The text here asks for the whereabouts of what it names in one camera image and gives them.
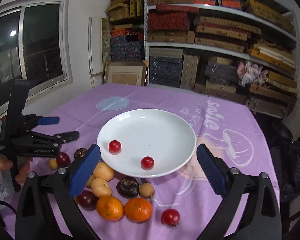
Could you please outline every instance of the table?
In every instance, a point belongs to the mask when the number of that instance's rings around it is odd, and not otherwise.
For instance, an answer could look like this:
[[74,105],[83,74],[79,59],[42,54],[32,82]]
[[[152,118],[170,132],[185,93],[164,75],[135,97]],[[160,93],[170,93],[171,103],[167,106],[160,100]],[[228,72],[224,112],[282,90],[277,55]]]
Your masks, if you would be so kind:
[[[58,107],[48,116],[58,116],[60,123],[36,127],[35,131],[53,135],[72,130],[80,133],[77,141],[64,144],[62,151],[73,160],[78,148],[89,148],[96,143],[102,126],[114,116],[126,111],[142,108],[166,110],[184,118],[197,135],[197,144],[205,143],[210,151],[221,157],[229,167],[237,167],[244,174],[258,176],[265,171],[269,174],[279,199],[279,187],[274,172],[270,152],[265,137],[252,113],[246,106],[219,98],[193,95],[179,91],[160,90],[128,85],[105,84],[84,93],[74,100]],[[38,175],[52,174],[48,159],[36,158],[31,170]],[[123,204],[115,186],[121,174],[109,182],[113,196]],[[152,201],[154,212],[150,220],[143,224],[129,222],[125,217],[119,222],[103,220],[96,211],[82,210],[92,228],[104,240],[157,240],[196,239],[212,218],[221,203],[215,195],[196,156],[180,170],[161,177],[148,179],[155,189]],[[240,221],[247,196],[243,196],[236,216],[227,232],[233,233]],[[18,195],[12,199],[17,207]],[[51,206],[61,230],[70,234],[53,196]],[[168,208],[175,208],[181,215],[178,228],[168,228],[161,224],[160,216]],[[7,231],[14,237],[15,216],[10,211],[2,211]]]

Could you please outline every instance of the screw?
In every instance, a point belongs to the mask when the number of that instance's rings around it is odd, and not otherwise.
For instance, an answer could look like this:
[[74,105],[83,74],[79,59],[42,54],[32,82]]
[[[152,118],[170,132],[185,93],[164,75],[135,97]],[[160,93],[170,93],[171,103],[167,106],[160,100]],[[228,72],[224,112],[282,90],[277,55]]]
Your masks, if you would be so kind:
[[62,174],[65,174],[66,173],[66,168],[60,168],[59,170],[58,170],[58,173],[60,174],[60,175],[62,175]]
[[267,179],[267,178],[269,178],[269,175],[266,172],[262,172],[261,177],[263,177],[264,179]]
[[238,175],[239,174],[239,170],[237,168],[231,168],[230,171],[234,175]]
[[33,172],[33,171],[29,172],[29,174],[28,174],[29,178],[32,179],[34,176],[35,176],[35,172]]

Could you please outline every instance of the tangerine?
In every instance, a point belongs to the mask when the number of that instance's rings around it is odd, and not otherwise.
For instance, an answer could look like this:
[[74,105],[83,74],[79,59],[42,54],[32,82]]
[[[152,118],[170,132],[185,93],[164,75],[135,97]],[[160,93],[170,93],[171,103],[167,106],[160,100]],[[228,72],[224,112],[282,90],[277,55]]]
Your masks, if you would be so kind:
[[111,221],[118,221],[124,214],[123,204],[113,196],[101,197],[97,202],[96,209],[102,218]]
[[124,213],[129,220],[142,223],[152,215],[152,205],[144,198],[132,198],[124,206]]

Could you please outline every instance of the glass pane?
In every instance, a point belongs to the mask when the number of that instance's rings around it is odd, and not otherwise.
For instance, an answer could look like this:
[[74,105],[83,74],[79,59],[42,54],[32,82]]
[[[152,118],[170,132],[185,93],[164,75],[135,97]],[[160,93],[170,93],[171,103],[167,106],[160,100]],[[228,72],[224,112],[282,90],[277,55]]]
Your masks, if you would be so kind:
[[23,54],[33,87],[62,75],[59,48],[59,4],[27,7],[23,23]]
[[0,17],[0,106],[9,101],[14,79],[21,79],[18,53],[20,11]]

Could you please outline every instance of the blue circle print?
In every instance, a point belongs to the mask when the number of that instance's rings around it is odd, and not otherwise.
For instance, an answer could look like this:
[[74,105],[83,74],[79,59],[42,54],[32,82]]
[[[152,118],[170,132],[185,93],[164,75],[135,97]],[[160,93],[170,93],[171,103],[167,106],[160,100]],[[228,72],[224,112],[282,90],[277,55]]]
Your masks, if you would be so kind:
[[130,99],[120,97],[110,97],[101,100],[97,108],[101,111],[118,111],[130,105]]

